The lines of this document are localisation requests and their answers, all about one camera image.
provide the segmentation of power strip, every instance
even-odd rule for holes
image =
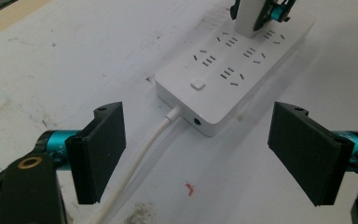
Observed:
[[[253,38],[227,20],[198,47],[181,54],[155,76],[158,97],[181,106],[183,118],[207,136],[217,134],[302,43],[315,19],[292,9],[291,20],[266,25]]]

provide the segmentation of dirt spot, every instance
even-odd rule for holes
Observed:
[[[194,185],[191,185],[190,183],[186,182],[185,186],[188,188],[188,196],[193,195],[194,193]]]
[[[9,101],[5,101],[2,105],[0,105],[0,116],[2,114],[9,113],[11,109],[11,104]]]
[[[156,212],[152,203],[137,203],[132,214],[126,218],[125,224],[155,224]]]
[[[153,75],[153,76],[151,76],[151,77],[147,77],[147,78],[146,78],[146,81],[148,81],[148,82],[152,82],[152,81],[153,81],[154,76],[155,76],[155,75]]]
[[[42,119],[42,123],[43,125],[45,125],[45,127],[48,129],[48,124]]]

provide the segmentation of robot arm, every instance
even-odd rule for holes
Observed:
[[[236,0],[231,7],[231,18],[236,20],[235,31],[252,37],[271,20],[289,21],[289,12],[296,0]]]
[[[315,206],[333,205],[344,173],[358,173],[358,132],[328,131],[308,114],[275,103],[268,145]],[[351,217],[358,224],[358,197]]]
[[[68,223],[56,170],[72,171],[79,204],[97,203],[125,147],[122,103],[96,108],[83,130],[44,132],[0,173],[0,223]]]

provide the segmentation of red mark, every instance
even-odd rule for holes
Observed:
[[[191,185],[190,183],[186,182],[185,186],[188,188],[188,196],[191,196],[194,192],[194,185]]]

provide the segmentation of stain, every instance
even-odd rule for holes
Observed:
[[[190,183],[186,182],[185,186],[188,188],[188,196],[193,195],[194,193],[194,185],[191,185]]]
[[[57,123],[54,122],[49,114],[43,113],[42,123],[48,130],[57,129]]]
[[[69,213],[66,213],[66,220],[68,221],[68,224],[74,224],[74,219],[71,217]]]
[[[15,40],[15,41],[17,41],[17,42],[19,42],[19,43],[21,43],[21,44],[23,44],[23,45],[27,45],[27,46],[37,46],[37,45],[35,45],[35,44],[28,43],[28,42],[26,42],[26,41],[23,41],[23,40],[21,40],[21,39],[18,39],[17,37],[16,37],[16,38],[11,38],[11,39],[9,39],[8,41],[11,42],[11,41],[13,41],[13,40]]]
[[[137,203],[132,214],[126,218],[125,224],[155,224],[156,212],[152,203]]]
[[[48,129],[48,124],[42,119],[42,123],[43,125],[45,125],[45,127]]]
[[[147,78],[146,78],[146,81],[148,81],[148,82],[152,82],[152,81],[153,81],[154,76],[155,76],[155,75],[153,75],[153,76],[151,76],[151,77],[147,77]]]
[[[8,111],[9,107],[10,107],[10,102],[5,101],[2,105],[0,105],[0,114],[3,113],[3,112]]]

